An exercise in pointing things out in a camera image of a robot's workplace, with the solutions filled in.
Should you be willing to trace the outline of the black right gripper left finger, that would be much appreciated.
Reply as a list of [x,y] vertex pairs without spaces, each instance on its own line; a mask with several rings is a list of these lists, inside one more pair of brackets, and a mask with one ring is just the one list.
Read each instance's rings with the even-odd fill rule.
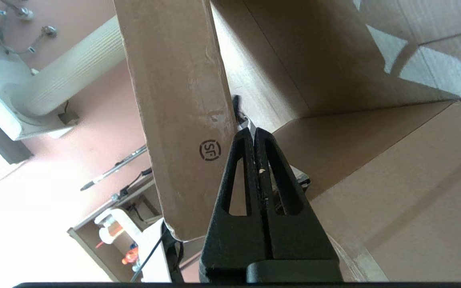
[[[251,135],[249,129],[238,131],[232,140],[222,174],[210,224],[200,257],[202,282],[265,282],[264,265],[271,254],[267,224],[267,191],[261,160],[261,128]],[[243,160],[246,215],[229,211],[238,161]]]

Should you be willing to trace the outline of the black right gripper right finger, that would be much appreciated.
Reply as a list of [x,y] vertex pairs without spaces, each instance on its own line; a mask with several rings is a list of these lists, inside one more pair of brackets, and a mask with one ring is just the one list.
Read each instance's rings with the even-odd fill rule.
[[255,156],[269,255],[274,260],[338,260],[283,151],[264,129],[256,129]]

